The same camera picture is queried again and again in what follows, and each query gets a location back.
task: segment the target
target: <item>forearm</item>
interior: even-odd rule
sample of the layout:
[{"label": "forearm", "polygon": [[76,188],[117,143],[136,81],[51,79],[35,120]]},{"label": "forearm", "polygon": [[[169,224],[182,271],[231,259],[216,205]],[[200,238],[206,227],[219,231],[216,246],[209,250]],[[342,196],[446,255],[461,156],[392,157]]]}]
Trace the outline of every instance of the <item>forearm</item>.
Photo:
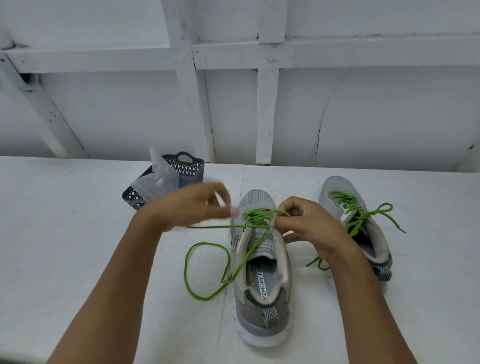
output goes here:
[{"label": "forearm", "polygon": [[350,364],[416,363],[363,251],[349,246],[332,255],[329,263]]},{"label": "forearm", "polygon": [[134,217],[48,364],[131,364],[160,233]]}]

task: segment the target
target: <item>table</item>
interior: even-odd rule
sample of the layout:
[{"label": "table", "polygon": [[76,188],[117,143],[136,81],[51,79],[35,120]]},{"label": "table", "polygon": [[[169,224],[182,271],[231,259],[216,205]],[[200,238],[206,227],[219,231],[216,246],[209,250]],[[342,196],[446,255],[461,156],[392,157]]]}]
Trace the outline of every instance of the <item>table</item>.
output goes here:
[{"label": "table", "polygon": [[[0,357],[44,363],[107,264],[134,210],[121,192],[148,162],[0,157]],[[318,199],[331,175],[350,179],[367,207],[394,204],[404,235],[383,217],[393,255],[387,302],[419,363],[476,363],[480,349],[480,174],[209,164],[238,202],[250,189],[279,204]],[[135,363],[347,363],[336,295],[325,274],[305,265],[305,242],[290,244],[293,330],[277,348],[236,335],[233,292],[194,300],[183,285],[187,249],[229,245],[227,230],[162,236],[144,305]],[[214,291],[225,253],[198,249],[189,277]]]}]

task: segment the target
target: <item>shoelace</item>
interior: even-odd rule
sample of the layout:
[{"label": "shoelace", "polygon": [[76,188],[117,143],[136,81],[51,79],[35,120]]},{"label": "shoelace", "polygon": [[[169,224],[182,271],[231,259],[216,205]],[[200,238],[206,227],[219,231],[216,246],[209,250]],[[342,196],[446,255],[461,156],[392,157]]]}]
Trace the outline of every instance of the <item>shoelace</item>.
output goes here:
[{"label": "shoelace", "polygon": [[[376,210],[373,210],[373,211],[365,211],[363,208],[361,208],[359,205],[358,205],[358,202],[357,202],[357,199],[354,195],[352,194],[346,194],[345,192],[343,191],[332,191],[331,192],[332,194],[335,194],[334,196],[334,199],[336,200],[336,202],[341,205],[347,205],[346,208],[347,208],[347,211],[345,212],[345,215],[348,215],[350,212],[352,212],[353,210],[356,210],[357,211],[357,214],[355,214],[355,216],[352,218],[352,220],[350,220],[350,222],[345,225],[345,228],[348,230],[350,227],[354,227],[352,229],[352,231],[349,233],[351,237],[357,235],[357,233],[359,232],[360,230],[360,227],[362,226],[362,224],[372,215],[376,215],[376,214],[381,214],[383,216],[386,216],[387,218],[390,219],[390,221],[396,226],[397,229],[399,229],[401,232],[405,233],[405,231],[402,230],[402,228],[400,227],[400,225],[394,220],[393,217],[391,217],[390,215],[387,214],[387,212],[389,211],[392,211],[393,210],[393,205],[392,204],[389,204],[388,202],[384,202],[383,204],[381,204],[380,206],[377,207]],[[307,264],[307,267],[309,267],[310,265],[312,265],[313,263],[317,262],[318,261],[318,268],[320,270],[323,270],[323,271],[327,271],[330,269],[330,267],[326,267],[326,268],[323,268],[320,266],[320,264],[323,262],[323,259],[321,259],[319,256],[316,257],[314,260],[312,260],[309,264]]]},{"label": "shoelace", "polygon": [[[187,251],[187,255],[185,256],[185,266],[183,268],[183,281],[185,282],[185,288],[187,289],[188,293],[193,298],[195,298],[199,301],[209,301],[212,298],[214,298],[216,295],[218,295],[226,286],[228,286],[230,283],[232,283],[235,280],[235,278],[237,277],[237,275],[239,274],[242,266],[247,263],[248,258],[250,257],[250,255],[252,255],[255,248],[265,239],[265,236],[267,236],[267,233],[268,233],[268,230],[270,229],[270,226],[268,225],[268,223],[266,223],[266,220],[272,221],[271,214],[274,214],[276,212],[282,212],[282,213],[286,214],[287,216],[290,216],[287,212],[282,211],[282,210],[270,210],[269,208],[257,208],[255,210],[247,211],[243,214],[245,216],[246,225],[215,225],[215,226],[195,226],[195,227],[192,227],[192,229],[252,228],[252,229],[264,229],[265,231],[260,236],[260,238],[255,240],[252,247],[248,250],[247,254],[243,258],[243,260],[240,262],[240,264],[238,265],[235,272],[233,272],[233,274],[230,274],[227,278],[225,278],[225,276],[227,275],[228,270],[230,268],[230,252],[228,251],[228,249],[226,247],[224,247],[223,245],[220,245],[220,244],[209,243],[209,242],[200,242],[200,243],[192,245],[190,247],[190,249]],[[188,283],[188,279],[187,279],[188,260],[190,258],[190,255],[192,254],[192,251],[200,245],[216,246],[218,248],[221,248],[221,249],[225,250],[225,252],[227,253],[227,265],[225,266],[225,270],[223,271],[223,276],[220,280],[220,283],[222,283],[222,286],[218,290],[213,292],[210,296],[206,296],[206,297],[200,296],[200,295],[196,294],[195,292],[193,292],[190,288],[190,284]]]}]

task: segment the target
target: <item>person's left arm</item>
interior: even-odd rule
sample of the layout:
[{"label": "person's left arm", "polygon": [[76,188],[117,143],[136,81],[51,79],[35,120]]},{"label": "person's left arm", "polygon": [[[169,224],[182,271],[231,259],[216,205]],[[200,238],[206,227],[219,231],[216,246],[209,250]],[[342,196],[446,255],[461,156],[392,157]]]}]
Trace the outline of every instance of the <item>person's left arm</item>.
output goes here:
[{"label": "person's left arm", "polygon": [[[220,207],[217,192],[227,207]],[[145,292],[163,232],[238,214],[221,183],[200,183],[160,197],[132,218],[98,283],[63,334],[48,364],[131,364]]]}]

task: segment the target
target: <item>basket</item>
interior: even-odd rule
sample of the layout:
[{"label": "basket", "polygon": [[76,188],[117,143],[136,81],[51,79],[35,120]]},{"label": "basket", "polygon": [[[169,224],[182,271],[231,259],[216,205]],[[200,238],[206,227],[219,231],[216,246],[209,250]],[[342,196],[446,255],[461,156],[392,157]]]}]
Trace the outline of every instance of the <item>basket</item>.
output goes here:
[{"label": "basket", "polygon": [[[191,162],[182,162],[179,160],[180,156],[188,156],[192,159]],[[179,174],[179,188],[188,186],[189,184],[202,182],[204,180],[204,166],[205,161],[200,158],[193,157],[190,153],[180,152],[177,154],[165,154],[162,158],[167,161]],[[153,173],[153,167],[150,166],[142,173],[140,177]],[[132,187],[123,191],[122,199],[132,206],[135,210],[139,210],[147,202],[136,192]]]}]

